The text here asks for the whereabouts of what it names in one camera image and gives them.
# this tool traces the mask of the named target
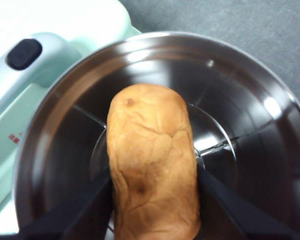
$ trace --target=black button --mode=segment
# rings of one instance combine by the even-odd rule
[[[42,45],[35,39],[23,39],[7,55],[6,63],[13,69],[23,70],[36,60]]]

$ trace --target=dark spot on bread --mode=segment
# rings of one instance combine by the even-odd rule
[[[138,188],[136,189],[136,192],[137,192],[138,194],[144,194],[144,193],[146,192],[146,189],[145,189],[144,186],[140,186],[140,187],[138,187]]]
[[[132,98],[128,98],[128,99],[126,100],[126,105],[127,105],[128,107],[132,106],[133,104],[134,104],[134,100],[133,100]]]

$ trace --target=bread crust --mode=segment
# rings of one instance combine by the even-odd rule
[[[192,240],[200,229],[187,105],[170,88],[135,84],[107,116],[116,240]]]

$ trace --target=dark gray countertop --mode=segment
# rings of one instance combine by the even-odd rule
[[[141,32],[223,40],[272,69],[300,101],[300,0],[120,0]]]

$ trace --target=bread loaf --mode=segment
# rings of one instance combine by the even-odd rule
[[[170,88],[135,84],[112,100],[107,152],[116,240],[192,240],[200,228],[187,106]]]

